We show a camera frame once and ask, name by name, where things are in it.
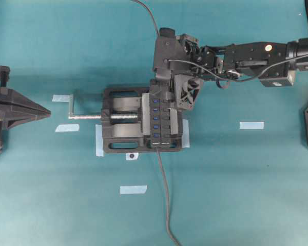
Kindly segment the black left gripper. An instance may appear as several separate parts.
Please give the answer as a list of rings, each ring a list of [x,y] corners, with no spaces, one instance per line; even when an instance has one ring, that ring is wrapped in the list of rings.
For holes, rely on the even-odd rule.
[[[10,68],[0,66],[0,89],[7,88]],[[31,121],[45,119],[51,116],[51,111],[31,101],[15,90],[8,90],[8,126],[18,126]],[[2,140],[3,120],[0,118],[0,152],[3,148]]]

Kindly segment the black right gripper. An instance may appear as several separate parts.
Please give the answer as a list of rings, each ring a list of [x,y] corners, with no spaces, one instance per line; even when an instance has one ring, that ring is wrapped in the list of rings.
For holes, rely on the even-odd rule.
[[[216,80],[223,77],[222,59],[218,56],[224,54],[224,47],[200,46],[198,39],[187,34],[176,37],[187,55],[186,60],[177,62],[188,64],[189,69],[174,76],[175,104],[179,111],[192,110],[203,87],[203,79]],[[149,94],[153,99],[172,100],[168,81],[151,79]]]

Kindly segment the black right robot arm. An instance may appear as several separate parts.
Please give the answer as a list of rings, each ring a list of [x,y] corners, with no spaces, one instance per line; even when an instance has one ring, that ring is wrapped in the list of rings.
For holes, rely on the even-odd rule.
[[[155,44],[153,71],[151,107],[191,110],[206,81],[215,82],[220,89],[253,79],[259,79],[265,87],[292,86],[296,71],[308,71],[308,38],[287,44],[254,42],[213,47],[200,46],[190,35],[162,29]]]

